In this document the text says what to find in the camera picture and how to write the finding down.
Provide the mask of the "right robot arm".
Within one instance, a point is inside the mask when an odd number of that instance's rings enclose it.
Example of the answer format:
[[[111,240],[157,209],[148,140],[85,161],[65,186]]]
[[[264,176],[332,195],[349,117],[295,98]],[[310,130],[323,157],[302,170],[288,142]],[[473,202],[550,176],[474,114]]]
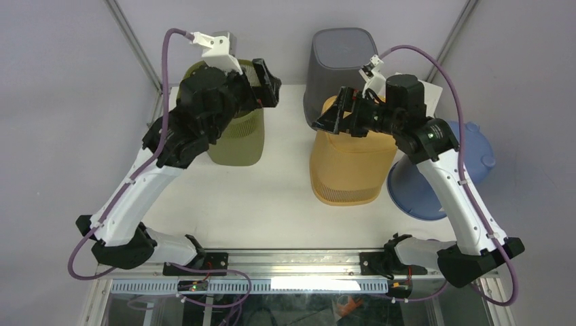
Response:
[[[369,132],[392,136],[431,186],[456,236],[442,242],[394,235],[383,248],[384,275],[420,266],[439,271],[453,287],[462,288],[523,253],[523,242],[499,227],[478,196],[461,162],[460,139],[445,120],[427,115],[424,84],[413,75],[399,74],[385,81],[384,90],[384,98],[379,98],[370,89],[343,87],[313,125],[352,137]]]

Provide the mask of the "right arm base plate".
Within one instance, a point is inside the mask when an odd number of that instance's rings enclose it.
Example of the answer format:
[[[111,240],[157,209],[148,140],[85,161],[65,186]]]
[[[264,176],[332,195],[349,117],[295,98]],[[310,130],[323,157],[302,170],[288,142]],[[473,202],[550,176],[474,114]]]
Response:
[[[388,279],[394,279],[396,276],[407,276],[408,272],[412,275],[427,275],[428,271],[422,266],[405,265],[391,254],[384,251],[360,252],[359,266],[363,276],[383,276]]]

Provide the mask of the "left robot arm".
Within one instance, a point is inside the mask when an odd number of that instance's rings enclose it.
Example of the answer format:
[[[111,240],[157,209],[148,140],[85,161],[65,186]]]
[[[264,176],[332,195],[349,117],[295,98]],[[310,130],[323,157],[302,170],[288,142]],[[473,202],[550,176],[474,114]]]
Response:
[[[78,217],[79,231],[93,241],[98,263],[130,270],[145,263],[178,264],[188,276],[204,268],[198,241],[191,235],[164,234],[143,217],[164,189],[223,136],[243,113],[275,107],[281,81],[261,58],[242,60],[240,72],[198,62],[181,80],[175,106],[158,118],[125,180],[107,204]]]

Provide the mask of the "blue plastic bucket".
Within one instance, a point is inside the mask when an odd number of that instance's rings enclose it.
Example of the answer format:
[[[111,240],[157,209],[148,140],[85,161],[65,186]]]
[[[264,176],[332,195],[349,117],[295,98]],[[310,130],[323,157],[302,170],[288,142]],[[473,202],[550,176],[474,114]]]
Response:
[[[471,180],[478,185],[496,166],[494,151],[478,124],[466,122],[464,131],[465,166],[469,169]],[[413,218],[437,221],[446,217],[432,187],[406,157],[390,169],[386,188],[394,204]]]

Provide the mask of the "green slatted basket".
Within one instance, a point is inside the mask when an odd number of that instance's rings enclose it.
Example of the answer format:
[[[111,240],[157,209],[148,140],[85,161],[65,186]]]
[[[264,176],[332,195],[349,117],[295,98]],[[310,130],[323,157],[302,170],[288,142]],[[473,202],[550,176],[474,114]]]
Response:
[[[240,60],[252,86],[260,86],[252,60]],[[192,65],[179,84],[175,109],[210,159],[224,166],[251,166],[262,156],[264,110],[237,111],[234,72],[204,61]]]

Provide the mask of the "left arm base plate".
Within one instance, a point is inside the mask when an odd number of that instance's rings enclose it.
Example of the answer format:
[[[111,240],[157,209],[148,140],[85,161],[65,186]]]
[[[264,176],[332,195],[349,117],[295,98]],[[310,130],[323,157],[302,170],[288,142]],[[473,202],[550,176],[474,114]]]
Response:
[[[163,276],[226,276],[229,255],[226,252],[208,252],[198,254],[183,267],[165,263],[162,269]]]

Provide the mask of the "grey slatted basket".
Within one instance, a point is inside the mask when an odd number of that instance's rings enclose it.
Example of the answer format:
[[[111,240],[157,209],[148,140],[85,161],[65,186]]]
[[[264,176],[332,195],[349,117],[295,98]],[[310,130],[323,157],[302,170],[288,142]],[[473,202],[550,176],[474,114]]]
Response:
[[[321,115],[325,101],[337,95],[342,86],[363,87],[359,70],[375,54],[372,35],[359,27],[323,29],[314,34],[302,99],[309,126]]]

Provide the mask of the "white plastic tray basket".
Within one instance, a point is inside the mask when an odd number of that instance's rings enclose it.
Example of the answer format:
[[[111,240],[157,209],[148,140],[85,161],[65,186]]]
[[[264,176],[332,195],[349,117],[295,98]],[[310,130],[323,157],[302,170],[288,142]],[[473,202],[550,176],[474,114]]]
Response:
[[[411,119],[431,117],[443,88],[420,80],[417,76],[396,73],[386,82],[386,99],[393,108],[403,109]]]

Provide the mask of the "yellow slatted basket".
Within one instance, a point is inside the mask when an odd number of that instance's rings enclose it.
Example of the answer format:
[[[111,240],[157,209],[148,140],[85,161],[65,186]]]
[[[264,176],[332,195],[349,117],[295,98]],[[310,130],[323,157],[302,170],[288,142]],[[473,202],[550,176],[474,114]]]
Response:
[[[314,195],[330,206],[367,204],[380,195],[397,147],[391,135],[366,137],[318,130],[309,161]]]

